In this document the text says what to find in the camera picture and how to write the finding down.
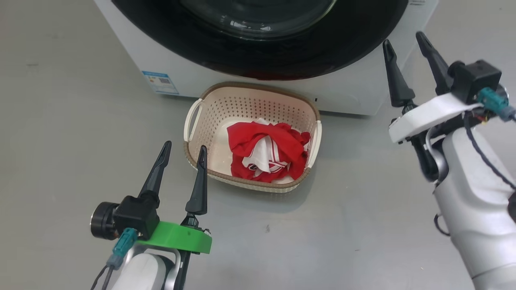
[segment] beige basket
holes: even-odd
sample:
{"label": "beige basket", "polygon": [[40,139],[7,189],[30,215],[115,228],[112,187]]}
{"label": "beige basket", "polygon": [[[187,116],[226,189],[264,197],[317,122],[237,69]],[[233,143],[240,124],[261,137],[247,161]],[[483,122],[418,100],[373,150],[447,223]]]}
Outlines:
{"label": "beige basket", "polygon": [[[229,148],[227,128],[258,118],[273,124],[284,122],[300,132],[310,132],[309,157],[303,175],[297,180],[287,176],[265,183],[231,176],[233,153]],[[194,168],[199,149],[202,145],[207,147],[210,177],[243,188],[285,193],[298,187],[310,173],[319,151],[321,133],[319,111],[308,99],[278,88],[230,82],[210,87],[192,105],[183,137],[186,158]]]}

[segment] washing machine door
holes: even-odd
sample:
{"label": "washing machine door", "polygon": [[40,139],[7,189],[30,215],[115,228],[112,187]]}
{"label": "washing machine door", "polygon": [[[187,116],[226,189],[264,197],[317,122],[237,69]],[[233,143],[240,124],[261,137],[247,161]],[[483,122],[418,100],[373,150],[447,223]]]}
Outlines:
{"label": "washing machine door", "polygon": [[408,0],[112,0],[152,39],[207,68],[291,80],[359,60]]}

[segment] energy label sticker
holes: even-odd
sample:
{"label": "energy label sticker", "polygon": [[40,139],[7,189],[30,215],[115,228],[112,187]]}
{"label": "energy label sticker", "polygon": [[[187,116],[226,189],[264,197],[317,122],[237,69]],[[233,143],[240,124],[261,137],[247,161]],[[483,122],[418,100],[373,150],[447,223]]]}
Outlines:
{"label": "energy label sticker", "polygon": [[168,74],[146,71],[142,71],[142,73],[145,78],[147,78],[151,88],[155,92],[164,94],[179,94],[178,90],[175,88],[174,83],[168,77]]}

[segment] concrete floor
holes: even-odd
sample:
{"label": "concrete floor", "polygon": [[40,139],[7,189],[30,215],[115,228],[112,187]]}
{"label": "concrete floor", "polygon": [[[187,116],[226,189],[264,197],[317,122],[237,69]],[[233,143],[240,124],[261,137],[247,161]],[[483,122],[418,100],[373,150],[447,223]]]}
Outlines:
{"label": "concrete floor", "polygon": [[[515,94],[515,14],[511,0],[443,0],[426,32],[450,63],[498,66]],[[89,288],[113,246],[91,236],[92,211],[138,194],[168,139],[158,213],[184,217],[194,100],[152,93],[93,1],[0,1],[0,43],[2,288]],[[434,95],[419,52],[405,73],[420,103]],[[323,116],[315,170],[290,195],[210,180],[212,253],[191,259],[186,289],[472,289],[412,148],[390,143],[399,111]],[[516,175],[516,126],[481,130]]]}

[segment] washing machine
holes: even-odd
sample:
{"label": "washing machine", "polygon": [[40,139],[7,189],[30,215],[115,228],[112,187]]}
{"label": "washing machine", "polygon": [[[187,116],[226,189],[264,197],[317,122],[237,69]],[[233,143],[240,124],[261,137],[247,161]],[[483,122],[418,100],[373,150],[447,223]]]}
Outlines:
{"label": "washing machine", "polygon": [[438,0],[95,0],[150,87],[198,98],[227,81],[281,87],[319,110],[374,115]]}

